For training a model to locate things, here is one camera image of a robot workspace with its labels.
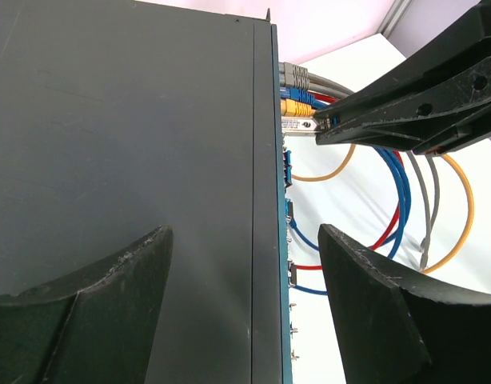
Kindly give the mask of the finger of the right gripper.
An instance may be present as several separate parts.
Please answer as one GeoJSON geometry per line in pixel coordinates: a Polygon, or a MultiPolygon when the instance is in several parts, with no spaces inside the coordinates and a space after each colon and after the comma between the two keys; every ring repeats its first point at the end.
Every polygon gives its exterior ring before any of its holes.
{"type": "Polygon", "coordinates": [[[403,63],[319,110],[316,143],[441,155],[491,137],[491,1],[403,63]]]}

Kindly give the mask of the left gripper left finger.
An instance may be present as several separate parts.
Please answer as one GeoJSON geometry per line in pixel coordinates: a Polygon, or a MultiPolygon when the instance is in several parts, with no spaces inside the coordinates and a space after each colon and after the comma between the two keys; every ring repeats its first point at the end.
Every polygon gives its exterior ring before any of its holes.
{"type": "Polygon", "coordinates": [[[0,383],[142,383],[174,235],[126,248],[20,294],[0,295],[0,383]]]}

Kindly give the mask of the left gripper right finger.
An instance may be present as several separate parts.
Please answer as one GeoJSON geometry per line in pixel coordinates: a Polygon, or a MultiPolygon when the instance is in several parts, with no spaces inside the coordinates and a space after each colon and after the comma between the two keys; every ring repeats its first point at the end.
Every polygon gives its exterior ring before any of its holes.
{"type": "Polygon", "coordinates": [[[321,265],[349,383],[491,383],[491,294],[437,280],[330,224],[321,265]]]}

